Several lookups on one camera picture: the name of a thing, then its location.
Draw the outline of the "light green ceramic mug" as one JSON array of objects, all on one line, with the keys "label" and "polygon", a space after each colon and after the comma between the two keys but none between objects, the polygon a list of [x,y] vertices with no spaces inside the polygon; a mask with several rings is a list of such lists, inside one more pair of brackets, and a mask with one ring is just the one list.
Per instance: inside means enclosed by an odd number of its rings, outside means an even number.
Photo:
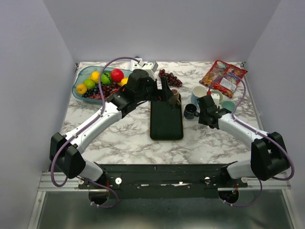
[{"label": "light green ceramic mug", "polygon": [[221,103],[224,99],[223,94],[218,90],[211,90],[211,97],[216,105]]}]

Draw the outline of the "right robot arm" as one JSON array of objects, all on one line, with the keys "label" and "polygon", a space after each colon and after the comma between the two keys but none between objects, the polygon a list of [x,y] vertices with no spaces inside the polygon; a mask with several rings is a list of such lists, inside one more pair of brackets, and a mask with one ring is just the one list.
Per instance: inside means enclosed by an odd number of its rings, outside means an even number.
[{"label": "right robot arm", "polygon": [[242,177],[266,181],[291,167],[284,154],[284,140],[278,132],[267,133],[233,118],[228,109],[218,109],[210,95],[198,98],[197,102],[200,124],[229,133],[251,150],[249,160],[232,162],[224,167],[224,172],[219,175],[223,186],[230,187]]}]

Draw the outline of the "light blue hexagonal mug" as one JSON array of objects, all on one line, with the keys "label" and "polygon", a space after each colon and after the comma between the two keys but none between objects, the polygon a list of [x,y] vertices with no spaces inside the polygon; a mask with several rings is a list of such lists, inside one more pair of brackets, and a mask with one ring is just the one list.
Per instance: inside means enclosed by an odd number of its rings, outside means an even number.
[{"label": "light blue hexagonal mug", "polygon": [[191,103],[199,107],[197,99],[207,95],[207,89],[204,86],[195,86],[192,89]]}]

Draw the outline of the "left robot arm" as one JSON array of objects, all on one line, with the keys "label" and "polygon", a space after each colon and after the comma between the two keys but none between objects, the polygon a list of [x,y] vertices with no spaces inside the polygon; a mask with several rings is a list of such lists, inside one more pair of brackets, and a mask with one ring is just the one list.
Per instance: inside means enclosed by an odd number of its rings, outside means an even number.
[{"label": "left robot arm", "polygon": [[103,169],[85,160],[82,153],[96,137],[138,105],[147,101],[169,101],[173,93],[165,76],[161,77],[161,83],[162,87],[158,89],[157,81],[146,70],[133,70],[127,84],[112,93],[93,116],[64,135],[56,133],[52,136],[51,172],[58,168],[69,179],[81,177],[89,180],[94,188],[102,188],[106,181]]}]

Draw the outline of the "brown small cup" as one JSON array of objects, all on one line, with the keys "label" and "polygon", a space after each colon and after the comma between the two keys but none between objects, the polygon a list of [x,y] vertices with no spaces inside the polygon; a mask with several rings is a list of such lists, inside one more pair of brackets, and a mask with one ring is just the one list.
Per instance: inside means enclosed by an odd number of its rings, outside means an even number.
[{"label": "brown small cup", "polygon": [[178,92],[177,89],[172,89],[172,96],[170,97],[170,99],[168,100],[168,103],[170,105],[178,105],[180,106],[181,105],[181,100],[179,98],[180,94]]}]

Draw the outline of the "mint green bird-print mug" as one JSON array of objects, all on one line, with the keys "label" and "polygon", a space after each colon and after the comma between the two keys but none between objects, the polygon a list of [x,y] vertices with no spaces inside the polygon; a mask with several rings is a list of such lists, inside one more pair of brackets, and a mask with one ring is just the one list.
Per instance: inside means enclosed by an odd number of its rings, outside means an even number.
[{"label": "mint green bird-print mug", "polygon": [[235,108],[235,103],[232,102],[232,101],[223,101],[221,103],[221,107],[229,110],[230,112],[232,112]]}]

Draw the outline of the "dark blue gold-rimmed cup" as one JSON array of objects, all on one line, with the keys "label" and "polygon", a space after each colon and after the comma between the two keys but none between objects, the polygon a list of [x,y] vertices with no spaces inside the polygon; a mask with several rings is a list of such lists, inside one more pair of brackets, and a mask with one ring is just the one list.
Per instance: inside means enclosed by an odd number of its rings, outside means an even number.
[{"label": "dark blue gold-rimmed cup", "polygon": [[183,115],[186,119],[191,120],[195,117],[199,117],[199,112],[197,111],[197,107],[194,104],[187,104],[185,106]]}]

